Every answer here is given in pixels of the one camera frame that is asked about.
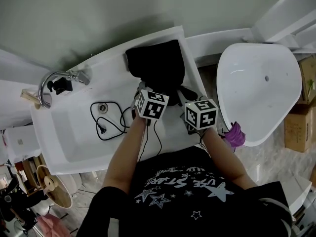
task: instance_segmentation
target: sink drain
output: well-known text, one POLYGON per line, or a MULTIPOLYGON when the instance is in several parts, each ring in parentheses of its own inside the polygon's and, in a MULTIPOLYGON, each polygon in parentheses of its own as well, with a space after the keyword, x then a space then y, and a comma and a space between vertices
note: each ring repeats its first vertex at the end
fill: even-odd
POLYGON ((108 109, 109 109, 109 107, 108 107, 108 105, 105 104, 105 103, 98 105, 98 110, 99 110, 99 113, 101 113, 101 114, 106 113, 106 112, 108 111, 108 109))

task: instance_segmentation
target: floor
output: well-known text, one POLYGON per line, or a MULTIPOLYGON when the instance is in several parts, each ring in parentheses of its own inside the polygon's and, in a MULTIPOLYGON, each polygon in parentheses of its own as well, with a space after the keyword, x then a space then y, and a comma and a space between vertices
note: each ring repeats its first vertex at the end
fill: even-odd
MULTIPOLYGON (((217 102, 216 66, 200 68, 199 72, 208 97, 217 102)), ((217 127, 219 132, 222 129, 226 130, 222 117, 219 117, 217 127)), ((236 149, 235 154, 242 161, 253 181, 262 185, 277 180, 283 182, 293 175, 300 175, 309 179, 316 162, 316 144, 305 153, 298 153, 285 148, 284 123, 282 122, 264 143, 257 147, 240 147, 236 149)), ((105 173, 105 170, 82 173, 82 191, 77 192, 73 207, 68 210, 57 206, 52 207, 54 213, 59 217, 69 213, 63 222, 70 231, 80 227, 94 196, 93 193, 101 189, 105 173)))

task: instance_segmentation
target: chrome faucet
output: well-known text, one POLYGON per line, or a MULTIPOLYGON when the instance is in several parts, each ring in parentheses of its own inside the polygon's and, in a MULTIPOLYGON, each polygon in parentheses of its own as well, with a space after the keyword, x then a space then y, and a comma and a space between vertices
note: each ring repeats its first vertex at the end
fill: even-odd
POLYGON ((62 71, 55 71, 55 72, 50 72, 47 75, 45 75, 40 84, 39 84, 39 90, 38 90, 38 99, 39 99, 39 103, 40 105, 42 105, 43 107, 46 108, 50 108, 51 104, 45 102, 43 95, 44 95, 44 87, 47 85, 47 82, 51 79, 53 79, 54 77, 63 77, 66 78, 70 81, 78 81, 81 82, 85 85, 88 85, 90 83, 90 79, 88 78, 88 76, 82 72, 75 72, 75 71, 67 71, 67 72, 62 72, 62 71))

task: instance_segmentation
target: white sink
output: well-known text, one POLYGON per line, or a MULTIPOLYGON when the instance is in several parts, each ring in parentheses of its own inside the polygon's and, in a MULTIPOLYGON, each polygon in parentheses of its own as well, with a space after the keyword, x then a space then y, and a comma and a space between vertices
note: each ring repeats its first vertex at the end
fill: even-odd
POLYGON ((217 69, 217 95, 228 129, 237 121, 246 146, 263 143, 282 122, 302 89, 292 52, 276 44, 239 43, 222 54, 217 69))
MULTIPOLYGON (((65 96, 52 94, 53 103, 50 109, 31 108, 39 145, 52 174, 107 169, 123 135, 110 141, 101 141, 90 115, 90 105, 97 101, 112 100, 118 102, 122 110, 129 107, 140 80, 128 71, 125 51, 136 46, 153 45, 169 40, 178 40, 181 47, 186 70, 183 85, 198 89, 206 95, 182 27, 134 39, 84 61, 73 70, 90 70, 92 76, 88 86, 73 82, 73 92, 65 96)), ((179 118, 181 112, 179 106, 167 107, 162 120, 156 124, 156 131, 162 142, 162 153, 174 152, 199 142, 196 134, 187 134, 179 118)), ((115 105, 109 104, 109 111, 103 117, 110 118, 119 125, 120 112, 115 105)), ((127 124, 131 124, 129 111, 125 117, 127 124)), ((118 133, 111 125, 106 127, 108 137, 118 133)), ((153 126, 150 126, 148 135, 148 143, 141 160, 156 155, 160 149, 153 126)))

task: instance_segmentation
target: purple object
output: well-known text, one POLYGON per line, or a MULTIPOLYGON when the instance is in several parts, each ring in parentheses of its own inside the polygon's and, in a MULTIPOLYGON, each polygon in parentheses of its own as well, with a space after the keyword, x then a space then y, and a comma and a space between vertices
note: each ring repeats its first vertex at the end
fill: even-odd
POLYGON ((232 123, 232 126, 229 132, 224 132, 225 138, 233 148, 242 146, 246 141, 246 135, 241 131, 241 127, 237 122, 232 123))

